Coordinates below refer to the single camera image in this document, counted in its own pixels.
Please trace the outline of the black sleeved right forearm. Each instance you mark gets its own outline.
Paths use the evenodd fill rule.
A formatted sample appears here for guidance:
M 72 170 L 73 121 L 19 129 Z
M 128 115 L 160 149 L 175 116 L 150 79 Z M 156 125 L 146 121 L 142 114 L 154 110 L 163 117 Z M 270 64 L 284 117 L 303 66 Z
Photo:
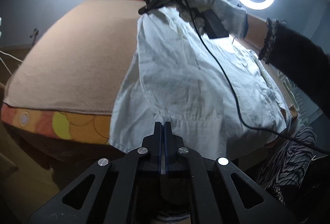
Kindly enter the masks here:
M 329 117 L 329 54 L 278 20 L 247 16 L 244 40 L 258 58 L 292 80 Z

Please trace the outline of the grey gloved right hand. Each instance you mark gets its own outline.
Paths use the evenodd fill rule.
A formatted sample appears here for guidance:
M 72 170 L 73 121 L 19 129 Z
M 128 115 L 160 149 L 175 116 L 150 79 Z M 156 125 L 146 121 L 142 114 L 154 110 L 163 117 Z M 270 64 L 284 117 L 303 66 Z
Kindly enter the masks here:
M 187 3 L 191 9 L 212 10 L 228 34 L 237 38 L 246 37 L 248 32 L 248 17 L 245 9 L 237 7 L 226 0 L 187 0 Z M 176 9 L 179 12 L 180 18 L 195 29 L 184 0 L 182 1 L 182 5 L 176 5 Z M 202 36 L 205 34 L 205 20 L 197 16 L 195 12 L 192 14 L 198 32 Z

